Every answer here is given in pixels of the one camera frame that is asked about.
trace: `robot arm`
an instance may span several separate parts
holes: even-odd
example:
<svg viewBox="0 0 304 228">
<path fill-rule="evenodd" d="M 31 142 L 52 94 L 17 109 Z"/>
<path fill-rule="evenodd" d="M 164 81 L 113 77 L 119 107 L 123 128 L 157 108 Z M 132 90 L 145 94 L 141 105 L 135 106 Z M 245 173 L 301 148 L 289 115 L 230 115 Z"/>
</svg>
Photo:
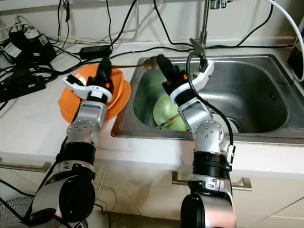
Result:
<svg viewBox="0 0 304 228">
<path fill-rule="evenodd" d="M 179 106 L 178 111 L 195 141 L 193 174 L 188 181 L 191 194 L 183 200 L 180 227 L 235 228 L 229 176 L 234 147 L 229 145 L 224 150 L 224 129 L 190 89 L 189 75 L 163 55 L 157 56 L 157 63 L 167 79 L 162 85 L 170 100 Z M 200 71 L 193 80 L 197 90 L 205 86 L 213 70 L 213 61 L 201 59 Z"/>
<path fill-rule="evenodd" d="M 73 76 L 63 79 L 72 92 L 86 100 L 67 128 L 66 140 L 49 178 L 33 199 L 28 213 L 30 227 L 42 224 L 51 227 L 54 216 L 68 223 L 82 221 L 91 214 L 95 201 L 92 180 L 98 133 L 104 125 L 106 103 L 111 101 L 113 92 L 110 75 L 111 62 L 105 57 L 96 77 L 89 77 L 86 86 Z"/>
</svg>

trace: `floor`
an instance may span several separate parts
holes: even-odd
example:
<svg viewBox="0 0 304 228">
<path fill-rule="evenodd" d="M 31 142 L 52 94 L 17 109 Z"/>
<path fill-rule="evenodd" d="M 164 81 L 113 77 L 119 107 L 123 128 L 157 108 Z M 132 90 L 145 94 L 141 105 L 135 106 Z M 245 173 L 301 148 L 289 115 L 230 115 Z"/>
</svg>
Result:
<svg viewBox="0 0 304 228">
<path fill-rule="evenodd" d="M 101 215 L 99 210 L 94 210 L 87 219 L 89 228 L 107 228 L 108 215 Z M 138 215 L 111 213 L 111 228 L 179 228 L 180 221 L 150 218 Z"/>
</svg>

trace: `green bowl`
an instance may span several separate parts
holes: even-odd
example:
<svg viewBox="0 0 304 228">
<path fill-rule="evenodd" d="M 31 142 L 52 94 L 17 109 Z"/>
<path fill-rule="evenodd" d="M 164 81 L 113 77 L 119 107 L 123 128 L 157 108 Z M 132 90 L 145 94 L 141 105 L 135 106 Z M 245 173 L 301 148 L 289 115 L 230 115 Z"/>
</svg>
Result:
<svg viewBox="0 0 304 228">
<path fill-rule="evenodd" d="M 153 109 L 153 118 L 156 124 L 160 125 L 178 114 L 177 110 L 178 106 L 171 103 L 169 96 L 165 94 L 161 96 L 155 103 Z M 186 131 L 188 129 L 180 116 L 176 117 L 174 120 L 170 121 L 166 126 L 162 128 L 174 131 Z"/>
</svg>

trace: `cabinet handle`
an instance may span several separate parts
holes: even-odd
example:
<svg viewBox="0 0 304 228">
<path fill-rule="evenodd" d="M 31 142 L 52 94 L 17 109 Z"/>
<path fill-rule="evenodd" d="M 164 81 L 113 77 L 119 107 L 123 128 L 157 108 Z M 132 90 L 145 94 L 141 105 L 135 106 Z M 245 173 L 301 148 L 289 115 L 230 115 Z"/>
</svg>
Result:
<svg viewBox="0 0 304 228">
<path fill-rule="evenodd" d="M 178 176 L 178 173 L 176 171 L 172 171 L 172 184 L 188 185 L 188 181 L 179 180 L 177 178 L 177 176 Z M 242 182 L 243 182 L 243 185 L 232 183 L 232 189 L 233 190 L 239 190 L 239 191 L 252 191 L 250 178 L 243 177 Z"/>
<path fill-rule="evenodd" d="M 52 163 L 45 162 L 42 166 L 36 165 L 20 165 L 20 164 L 11 164 L 11 163 L 4 163 L 2 158 L 0 158 L 0 168 L 2 169 L 9 169 L 9 170 L 22 170 L 22 171 L 32 171 L 32 172 L 47 172 L 48 169 L 51 167 Z"/>
</svg>

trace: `orange plate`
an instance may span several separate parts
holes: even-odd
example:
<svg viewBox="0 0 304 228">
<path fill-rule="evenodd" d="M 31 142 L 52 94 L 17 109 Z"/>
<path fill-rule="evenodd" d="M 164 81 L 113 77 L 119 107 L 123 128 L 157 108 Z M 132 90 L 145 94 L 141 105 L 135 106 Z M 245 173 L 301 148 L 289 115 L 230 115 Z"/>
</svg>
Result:
<svg viewBox="0 0 304 228">
<path fill-rule="evenodd" d="M 75 77 L 86 85 L 89 76 L 96 76 L 97 68 L 98 65 L 85 65 L 75 74 Z M 114 90 L 112 100 L 107 104 L 109 109 L 115 104 L 122 93 L 124 74 L 119 69 L 112 69 L 111 79 L 113 81 Z M 58 104 L 61 115 L 68 123 L 72 123 L 74 116 L 78 111 L 80 101 L 81 99 L 72 93 L 72 91 L 70 91 L 68 88 L 64 89 Z"/>
<path fill-rule="evenodd" d="M 116 103 L 108 110 L 105 121 L 111 120 L 127 105 L 131 96 L 131 86 L 127 81 L 123 81 L 123 91 Z"/>
</svg>

